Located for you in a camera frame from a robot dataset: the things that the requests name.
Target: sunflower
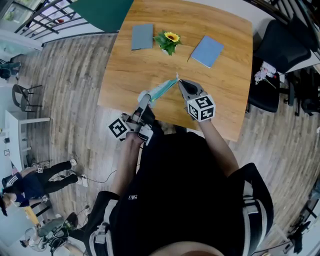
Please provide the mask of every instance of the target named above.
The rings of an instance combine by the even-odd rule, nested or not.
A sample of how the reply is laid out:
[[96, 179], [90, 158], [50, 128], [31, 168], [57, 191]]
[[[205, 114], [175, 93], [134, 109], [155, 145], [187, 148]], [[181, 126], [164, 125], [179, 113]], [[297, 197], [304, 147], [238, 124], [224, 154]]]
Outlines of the sunflower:
[[172, 42], [175, 42], [175, 43], [180, 40], [180, 37], [177, 34], [172, 32], [165, 32], [164, 35], [166, 38], [170, 39]]

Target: black pants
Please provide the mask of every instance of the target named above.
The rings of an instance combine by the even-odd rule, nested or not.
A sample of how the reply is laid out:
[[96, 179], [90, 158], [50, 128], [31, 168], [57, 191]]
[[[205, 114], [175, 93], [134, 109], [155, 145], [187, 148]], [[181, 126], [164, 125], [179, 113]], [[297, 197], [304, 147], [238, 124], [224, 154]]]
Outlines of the black pants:
[[64, 170], [70, 170], [71, 163], [70, 161], [58, 163], [51, 168], [43, 169], [42, 173], [36, 173], [36, 176], [44, 188], [45, 194], [50, 194], [56, 191], [63, 189], [69, 184], [76, 183], [78, 177], [75, 174], [72, 174], [62, 180], [49, 181], [53, 175], [58, 174]]

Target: hand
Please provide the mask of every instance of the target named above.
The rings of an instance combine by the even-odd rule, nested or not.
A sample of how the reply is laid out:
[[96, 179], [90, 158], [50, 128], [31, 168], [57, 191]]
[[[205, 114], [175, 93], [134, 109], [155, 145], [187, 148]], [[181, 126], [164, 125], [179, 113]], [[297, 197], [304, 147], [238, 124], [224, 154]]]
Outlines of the hand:
[[125, 140], [133, 142], [139, 146], [144, 142], [144, 140], [138, 136], [137, 132], [128, 132], [125, 136]]

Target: black t-shirt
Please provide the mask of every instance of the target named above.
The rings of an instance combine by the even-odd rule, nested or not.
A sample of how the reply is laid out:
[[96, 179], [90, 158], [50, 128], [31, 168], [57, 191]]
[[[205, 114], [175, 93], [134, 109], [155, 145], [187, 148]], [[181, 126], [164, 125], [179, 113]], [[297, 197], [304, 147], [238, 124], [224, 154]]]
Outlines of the black t-shirt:
[[246, 170], [258, 173], [251, 163], [227, 178], [205, 139], [192, 132], [154, 139], [110, 215], [114, 255], [148, 256], [182, 241], [210, 245], [225, 256], [240, 255]]

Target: wooden table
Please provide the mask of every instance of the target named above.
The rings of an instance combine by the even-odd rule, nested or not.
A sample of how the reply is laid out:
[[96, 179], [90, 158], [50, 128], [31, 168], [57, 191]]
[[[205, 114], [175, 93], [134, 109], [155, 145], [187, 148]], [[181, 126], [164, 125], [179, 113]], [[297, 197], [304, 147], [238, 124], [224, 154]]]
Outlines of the wooden table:
[[[181, 36], [176, 54], [152, 49], [131, 51], [132, 27], [153, 24], [153, 35], [162, 30]], [[224, 45], [212, 68], [189, 58], [200, 40], [209, 36]], [[216, 104], [212, 122], [228, 140], [237, 141], [251, 80], [252, 24], [231, 13], [182, 0], [134, 0], [114, 43], [104, 74], [98, 104], [131, 113], [138, 95], [176, 77], [192, 80], [212, 95]], [[199, 129], [184, 110], [178, 84], [157, 100], [156, 119]]]

